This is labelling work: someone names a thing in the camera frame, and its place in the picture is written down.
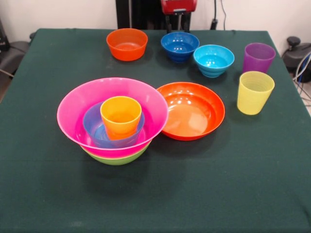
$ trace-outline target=purple cup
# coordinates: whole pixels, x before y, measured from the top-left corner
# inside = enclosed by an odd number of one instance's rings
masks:
[[[276,56],[276,51],[263,43],[251,43],[245,47],[243,73],[260,71],[267,73],[269,66]]]

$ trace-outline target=white wall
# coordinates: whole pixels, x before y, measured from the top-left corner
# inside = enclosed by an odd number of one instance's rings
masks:
[[[0,0],[0,18],[10,42],[39,28],[118,27],[115,0]]]
[[[223,0],[227,30],[266,30],[278,51],[296,35],[311,42],[311,0]],[[224,14],[217,0],[218,30]],[[192,30],[210,28],[214,0],[198,0]],[[29,40],[38,28],[116,29],[115,0],[0,0],[0,17],[10,41]]]
[[[279,53],[287,48],[286,38],[311,42],[311,0],[223,0],[226,30],[268,31]],[[214,0],[198,0],[191,16],[192,30],[209,29],[214,18]],[[223,30],[224,14],[217,0],[217,30]]]

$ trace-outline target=yellow cup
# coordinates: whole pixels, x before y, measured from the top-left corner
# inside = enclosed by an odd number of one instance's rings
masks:
[[[245,72],[240,76],[238,109],[247,115],[258,114],[274,87],[275,83],[269,75],[258,71]]]
[[[136,132],[141,105],[127,96],[112,97],[102,103],[101,116],[109,139],[124,139]]]

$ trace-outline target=orange plate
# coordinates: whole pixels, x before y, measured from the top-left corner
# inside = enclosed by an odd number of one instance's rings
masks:
[[[169,106],[169,119],[163,129],[168,137],[191,141],[217,129],[225,117],[220,97],[196,83],[169,83],[157,89]]]

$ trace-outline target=bowl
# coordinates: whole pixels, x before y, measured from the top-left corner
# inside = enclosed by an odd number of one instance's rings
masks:
[[[106,42],[112,56],[121,61],[134,61],[143,56],[148,36],[141,30],[122,28],[111,32]]]
[[[158,88],[169,106],[169,119],[163,128],[168,137],[191,141],[217,129],[225,117],[221,98],[196,83],[169,83]]]
[[[169,33],[162,37],[161,45],[167,56],[176,63],[187,61],[195,49],[199,47],[199,39],[184,32]]]
[[[100,102],[92,106],[83,118],[84,129],[92,139],[93,143],[97,147],[101,148],[123,148],[134,145],[137,142],[139,134],[145,123],[144,114],[141,114],[136,132],[132,136],[121,140],[110,140],[107,136],[106,129],[101,118],[101,105],[102,103]]]
[[[109,158],[104,158],[104,157],[100,157],[97,156],[96,154],[93,154],[89,151],[87,151],[86,149],[84,149],[82,147],[82,149],[89,154],[89,156],[91,156],[93,159],[96,159],[97,161],[103,163],[103,164],[108,164],[108,165],[113,165],[113,166],[118,166],[118,165],[124,165],[124,164],[128,164],[132,161],[134,161],[135,159],[137,159],[138,157],[140,157],[145,150],[148,148],[149,144],[147,146],[145,146],[142,150],[134,153],[134,154],[130,154],[128,156],[124,156],[122,158],[118,158],[118,159],[109,159]]]
[[[234,54],[219,45],[204,45],[193,53],[194,60],[202,74],[216,78],[223,74],[234,62]]]
[[[93,105],[113,96],[136,99],[145,116],[145,124],[137,142],[125,148],[99,148],[83,127],[83,117]],[[168,119],[168,106],[163,96],[152,86],[128,78],[102,78],[84,83],[70,91],[57,109],[61,131],[90,153],[105,158],[122,158],[142,150],[163,129]]]

